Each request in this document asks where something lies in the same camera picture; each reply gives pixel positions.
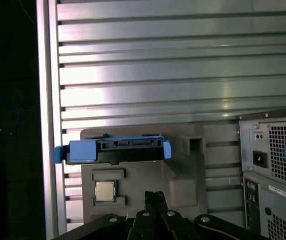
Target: silver metal panel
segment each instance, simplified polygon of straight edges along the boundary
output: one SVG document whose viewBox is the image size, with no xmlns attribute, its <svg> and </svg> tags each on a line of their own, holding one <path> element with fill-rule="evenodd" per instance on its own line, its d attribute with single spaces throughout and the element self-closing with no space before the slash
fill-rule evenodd
<svg viewBox="0 0 286 240">
<path fill-rule="evenodd" d="M 89 43 L 63 43 L 59 46 L 59 54 L 61 56 L 75 55 L 75 54 L 126 54 L 128 52 L 136 52 L 137 54 L 144 54 L 145 51 L 149 51 L 149 54 L 153 54 L 153 51 L 183 51 L 183 50 L 198 50 L 204 51 L 204 53 L 213 53 L 216 51 L 229 50 L 231 53 L 241 52 L 243 48 L 245 50 L 255 49 L 255 47 L 261 49 L 264 46 L 270 50 L 286 48 L 286 35 L 255 35 L 255 36 L 230 36 L 220 38 L 197 38 L 197 39 L 159 39 L 159 40 L 144 40 L 144 41 L 121 41 L 121 42 L 89 42 Z"/>
<path fill-rule="evenodd" d="M 60 116 L 60 101 L 59 101 L 59 71 L 58 71 L 58 42 L 57 42 L 57 8 L 56 0 L 48 0 L 49 18 L 49 37 L 51 42 L 51 87 L 52 87 L 52 117 L 54 146 L 62 145 L 62 129 Z M 56 201 L 57 201 L 57 219 L 58 219 L 58 234 L 61 235 L 66 232 L 66 210 L 64 197 L 64 179 L 63 179 L 63 165 L 55 165 L 56 177 Z"/>
<path fill-rule="evenodd" d="M 67 231 L 71 231 L 71 230 L 73 230 L 73 229 L 75 229 L 75 228 L 78 228 L 78 227 L 80 227 L 80 226 L 82 226 L 83 225 L 83 223 L 82 222 L 76 222 L 76 223 L 68 223 L 67 224 Z"/>
<path fill-rule="evenodd" d="M 242 177 L 239 176 L 222 176 L 206 178 L 206 187 L 219 187 L 219 186 L 239 186 L 242 182 Z"/>
<path fill-rule="evenodd" d="M 182 86 L 179 83 L 186 86 L 186 82 L 195 87 L 212 87 L 212 85 L 219 85 L 224 91 L 218 91 L 225 93 L 224 96 L 229 97 L 229 88 L 236 85 L 232 90 L 235 90 L 239 86 L 237 84 L 245 84 L 247 87 L 251 87 L 249 91 L 253 94 L 254 89 L 259 90 L 257 86 L 269 87 L 278 82 L 284 80 L 279 77 L 240 77 L 235 81 L 231 77 L 238 76 L 266 76 L 266 75 L 285 75 L 286 74 L 286 55 L 276 56 L 260 56 L 260 57 L 228 57 L 222 61 L 221 58 L 206 58 L 201 60 L 177 60 L 177 61 L 165 61 L 165 62 L 152 62 L 152 63 L 131 63 L 131 64 L 114 64 L 114 65 L 102 65 L 102 66 L 85 66 L 85 67 L 65 67 L 60 69 L 60 84 L 61 85 L 77 85 L 77 84 L 100 84 L 100 83 L 122 83 L 122 82 L 134 82 L 139 81 L 161 81 L 161 80 L 175 80 L 177 85 L 175 87 L 180 90 Z M 167 82 L 162 83 L 164 88 L 168 85 Z M 135 90 L 133 83 L 129 86 Z M 186 98 L 188 92 L 183 93 L 173 92 L 173 94 L 179 94 Z M 99 88 L 91 90 L 89 92 L 94 94 L 93 96 L 101 99 L 102 92 Z"/>
<path fill-rule="evenodd" d="M 59 4 L 58 19 L 108 19 L 250 12 L 250 1 L 157 0 Z"/>
<path fill-rule="evenodd" d="M 286 11 L 286 0 L 252 0 L 255 12 Z"/>
<path fill-rule="evenodd" d="M 83 201 L 70 200 L 66 201 L 66 218 L 74 220 L 83 219 Z"/>
<path fill-rule="evenodd" d="M 234 47 L 221 49 L 181 49 L 181 50 L 147 50 L 137 52 L 107 52 L 99 54 L 86 55 L 63 55 L 59 57 L 62 64 L 70 63 L 92 63 L 102 61 L 129 61 L 129 60 L 145 60 L 145 59 L 173 59 L 173 58 L 201 58 L 201 57 L 224 57 L 224 56 L 242 56 L 257 54 L 284 54 L 286 46 L 249 46 Z"/>
<path fill-rule="evenodd" d="M 55 168 L 51 161 L 53 139 L 53 120 L 51 109 L 50 87 L 50 54 L 49 54 L 49 23 L 47 1 L 37 0 L 37 37 L 39 69 L 40 109 L 42 128 L 42 156 L 44 182 L 45 230 L 47 239 L 58 235 L 57 230 L 57 203 Z"/>
<path fill-rule="evenodd" d="M 238 146 L 208 147 L 205 152 L 207 166 L 239 163 Z"/>
<path fill-rule="evenodd" d="M 66 187 L 65 188 L 65 196 L 67 197 L 73 197 L 73 196 L 82 196 L 82 187 L 76 186 L 76 187 Z"/>
<path fill-rule="evenodd" d="M 283 233 L 286 233 L 286 197 L 281 193 L 286 193 L 286 185 L 279 183 L 277 181 L 271 180 L 269 178 L 258 175 L 254 172 L 245 172 L 244 177 L 259 185 L 259 202 L 260 202 L 260 217 L 261 217 L 261 231 L 262 235 L 271 239 L 281 239 Z M 265 208 L 270 208 L 272 214 L 267 215 L 265 213 Z M 283 224 L 282 231 L 280 230 L 280 225 L 274 221 L 274 216 L 277 216 L 277 222 L 280 221 Z M 271 229 L 271 234 L 269 234 L 269 225 L 276 224 L 276 227 Z"/>
<path fill-rule="evenodd" d="M 75 186 L 82 186 L 82 178 L 81 176 L 78 177 L 71 177 L 65 178 L 65 187 L 75 187 Z"/>
<path fill-rule="evenodd" d="M 242 155 L 242 168 L 244 172 L 249 172 L 252 164 L 252 155 L 250 151 L 250 137 L 249 128 L 254 128 L 258 124 L 257 121 L 249 123 L 249 121 L 239 121 L 239 132 L 241 139 L 241 155 Z"/>
<path fill-rule="evenodd" d="M 232 34 L 286 32 L 286 16 L 122 21 L 109 23 L 63 24 L 58 26 L 58 40 L 115 40 L 124 36 L 138 38 L 168 38 Z"/>
<path fill-rule="evenodd" d="M 243 202 L 243 191 L 223 190 L 223 191 L 208 191 L 208 211 L 219 210 L 226 208 L 241 208 Z"/>
<path fill-rule="evenodd" d="M 231 168 L 215 168 L 207 169 L 205 172 L 206 178 L 219 178 L 225 176 L 240 176 L 242 175 L 242 170 L 240 167 Z"/>
<path fill-rule="evenodd" d="M 81 166 L 80 165 L 65 165 L 64 166 L 64 173 L 70 174 L 70 173 L 80 173 L 81 172 Z"/>
<path fill-rule="evenodd" d="M 126 103 L 110 105 L 89 105 L 81 107 L 66 107 L 61 113 L 64 121 L 80 120 L 83 118 L 107 118 L 107 117 L 136 117 L 150 115 L 170 115 L 170 114 L 191 114 L 215 112 L 221 109 L 226 111 L 234 111 L 238 109 L 246 109 L 249 105 L 259 106 L 262 109 L 271 109 L 275 105 L 286 107 L 286 97 L 256 97 L 256 98 L 235 98 L 231 100 L 196 100 L 196 101 L 178 101 L 173 103 Z M 69 134 L 63 135 L 63 144 L 69 143 L 71 140 L 78 140 L 79 135 Z"/>
<path fill-rule="evenodd" d="M 232 119 L 234 115 L 244 113 L 252 113 L 255 111 L 225 111 L 223 113 L 195 113 L 195 114 L 172 114 L 172 115 L 146 115 L 146 116 L 132 116 L 132 117 L 116 117 L 116 118 L 99 118 L 99 119 L 84 119 L 77 121 L 63 121 L 62 128 L 66 131 L 78 128 L 95 128 L 106 126 L 124 126 L 124 125 L 142 125 L 142 124 L 160 124 L 160 123 L 180 123 L 180 122 L 197 122 L 210 121 L 213 119 L 224 120 Z"/>
<path fill-rule="evenodd" d="M 218 124 L 204 126 L 207 143 L 238 141 L 236 124 Z"/>
</svg>

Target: black plastic part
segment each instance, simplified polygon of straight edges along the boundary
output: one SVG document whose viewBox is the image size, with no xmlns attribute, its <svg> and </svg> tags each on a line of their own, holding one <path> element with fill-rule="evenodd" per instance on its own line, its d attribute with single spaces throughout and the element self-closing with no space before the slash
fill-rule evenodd
<svg viewBox="0 0 286 240">
<path fill-rule="evenodd" d="M 97 140 L 97 151 L 115 151 L 127 149 L 141 149 L 141 148 L 162 148 L 163 140 L 161 138 L 148 138 L 136 140 Z"/>
<path fill-rule="evenodd" d="M 55 240 L 267 240 L 254 232 L 204 214 L 194 224 L 173 210 L 168 210 L 164 194 L 145 192 L 146 210 L 135 221 L 107 214 L 69 231 Z"/>
<path fill-rule="evenodd" d="M 265 208 L 265 213 L 266 213 L 268 216 L 271 216 L 271 215 L 272 215 L 272 210 L 271 210 L 269 207 L 266 207 L 266 208 Z"/>
<path fill-rule="evenodd" d="M 84 138 L 85 140 L 88 140 L 88 139 L 103 139 L 103 138 L 110 138 L 111 137 L 111 135 L 109 135 L 108 133 L 104 133 L 104 134 L 102 134 L 102 135 L 100 135 L 100 136 L 94 136 L 94 137 L 86 137 L 86 138 Z"/>
<path fill-rule="evenodd" d="M 159 134 L 158 134 L 158 133 L 155 133 L 155 134 L 150 133 L 150 134 L 142 134 L 142 136 L 143 136 L 143 137 L 159 136 Z"/>
<path fill-rule="evenodd" d="M 255 232 L 234 225 L 230 222 L 221 220 L 212 215 L 203 214 L 195 218 L 195 229 L 197 233 L 201 233 L 201 239 L 219 239 L 219 240 L 267 240 L 268 238 L 261 236 Z"/>
<path fill-rule="evenodd" d="M 118 165 L 123 162 L 146 162 L 159 160 L 164 160 L 164 149 L 162 147 L 100 152 L 98 154 L 97 161 L 91 162 L 91 164 L 111 163 L 112 165 Z"/>
<path fill-rule="evenodd" d="M 129 231 L 127 240 L 148 240 L 155 236 L 156 214 L 140 211 L 136 214 L 133 228 Z"/>
<path fill-rule="evenodd" d="M 168 211 L 165 196 L 162 191 L 145 191 L 145 209 L 148 212 L 163 214 Z"/>
<path fill-rule="evenodd" d="M 253 151 L 253 164 L 262 168 L 268 168 L 267 153 L 262 151 Z"/>
<path fill-rule="evenodd" d="M 177 211 L 170 211 L 170 215 L 167 213 L 161 214 L 163 223 L 167 229 L 168 237 L 164 239 L 174 240 L 201 240 L 193 227 L 187 225 L 186 221 Z"/>
<path fill-rule="evenodd" d="M 107 214 L 90 223 L 84 224 L 68 231 L 55 240 L 100 240 L 100 239 L 126 239 L 127 232 L 124 218 Z"/>
</svg>

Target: blue drive tray handle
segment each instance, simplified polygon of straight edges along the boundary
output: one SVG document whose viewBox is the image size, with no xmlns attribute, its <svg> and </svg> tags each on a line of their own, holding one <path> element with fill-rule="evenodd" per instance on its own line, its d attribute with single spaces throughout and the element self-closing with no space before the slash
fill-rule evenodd
<svg viewBox="0 0 286 240">
<path fill-rule="evenodd" d="M 70 141 L 68 145 L 58 146 L 54 149 L 54 163 L 60 164 L 63 160 L 67 164 L 90 164 L 98 160 L 98 154 L 103 152 L 118 152 L 132 150 L 160 149 L 164 151 L 163 159 L 172 157 L 170 141 L 160 135 L 101 137 L 85 140 Z"/>
</svg>

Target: screw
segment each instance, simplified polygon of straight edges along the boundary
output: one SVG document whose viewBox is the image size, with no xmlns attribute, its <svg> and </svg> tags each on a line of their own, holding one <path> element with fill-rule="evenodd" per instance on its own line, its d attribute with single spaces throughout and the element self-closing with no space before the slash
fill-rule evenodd
<svg viewBox="0 0 286 240">
<path fill-rule="evenodd" d="M 208 222 L 210 222 L 210 219 L 208 217 L 204 216 L 204 217 L 201 218 L 201 221 L 203 223 L 208 223 Z"/>
<path fill-rule="evenodd" d="M 117 218 L 111 217 L 111 218 L 109 219 L 109 221 L 110 221 L 111 223 L 117 222 Z"/>
<path fill-rule="evenodd" d="M 173 211 L 169 211 L 169 212 L 167 213 L 167 216 L 170 216 L 170 217 L 175 216 L 175 213 L 174 213 Z"/>
</svg>

